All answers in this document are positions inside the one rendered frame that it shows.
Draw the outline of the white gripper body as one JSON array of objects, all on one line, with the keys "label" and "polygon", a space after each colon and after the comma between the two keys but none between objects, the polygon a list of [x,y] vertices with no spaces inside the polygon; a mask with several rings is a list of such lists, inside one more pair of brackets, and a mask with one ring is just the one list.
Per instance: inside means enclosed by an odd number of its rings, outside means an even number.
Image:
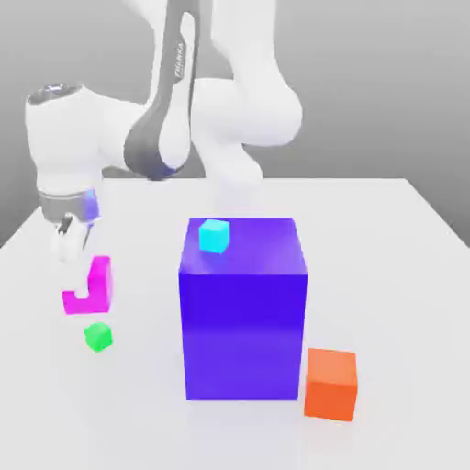
[{"label": "white gripper body", "polygon": [[88,297],[87,276],[90,268],[90,256],[82,253],[76,258],[57,255],[54,267],[56,282],[61,291],[70,291],[76,297]]}]

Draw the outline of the small magenta cube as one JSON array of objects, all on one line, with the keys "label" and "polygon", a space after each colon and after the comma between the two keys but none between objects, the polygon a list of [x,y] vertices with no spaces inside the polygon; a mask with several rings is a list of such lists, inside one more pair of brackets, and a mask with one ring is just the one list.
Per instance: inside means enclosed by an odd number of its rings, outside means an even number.
[{"label": "small magenta cube", "polygon": [[107,313],[113,296],[111,258],[96,256],[87,276],[88,297],[78,298],[73,291],[62,292],[62,303],[67,315]]}]

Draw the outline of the small green cube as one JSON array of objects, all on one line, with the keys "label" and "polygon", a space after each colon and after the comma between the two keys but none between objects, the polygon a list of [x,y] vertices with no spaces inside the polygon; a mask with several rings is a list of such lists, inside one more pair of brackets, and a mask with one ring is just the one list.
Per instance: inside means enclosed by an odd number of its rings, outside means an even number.
[{"label": "small green cube", "polygon": [[85,342],[94,352],[102,352],[113,344],[110,327],[104,322],[95,322],[84,329]]}]

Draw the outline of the small cyan cube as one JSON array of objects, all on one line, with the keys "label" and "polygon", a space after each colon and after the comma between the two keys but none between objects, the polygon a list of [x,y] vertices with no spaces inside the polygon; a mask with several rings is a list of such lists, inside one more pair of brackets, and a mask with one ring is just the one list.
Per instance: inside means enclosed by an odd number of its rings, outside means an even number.
[{"label": "small cyan cube", "polygon": [[229,246],[230,223],[226,220],[207,219],[198,229],[198,246],[203,252],[222,254]]}]

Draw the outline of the small orange cube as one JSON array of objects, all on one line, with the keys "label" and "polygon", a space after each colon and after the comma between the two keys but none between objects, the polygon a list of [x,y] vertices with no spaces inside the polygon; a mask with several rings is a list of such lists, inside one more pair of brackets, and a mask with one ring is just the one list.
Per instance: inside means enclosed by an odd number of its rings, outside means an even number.
[{"label": "small orange cube", "polygon": [[357,392],[354,352],[308,349],[305,416],[351,422]]}]

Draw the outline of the large purple box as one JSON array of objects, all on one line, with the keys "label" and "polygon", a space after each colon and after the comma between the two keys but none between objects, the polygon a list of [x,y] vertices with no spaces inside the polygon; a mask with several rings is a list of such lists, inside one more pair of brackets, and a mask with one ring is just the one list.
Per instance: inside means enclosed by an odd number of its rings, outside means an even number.
[{"label": "large purple box", "polygon": [[190,218],[179,267],[189,400],[298,397],[308,270],[291,218],[233,218],[223,253]]}]

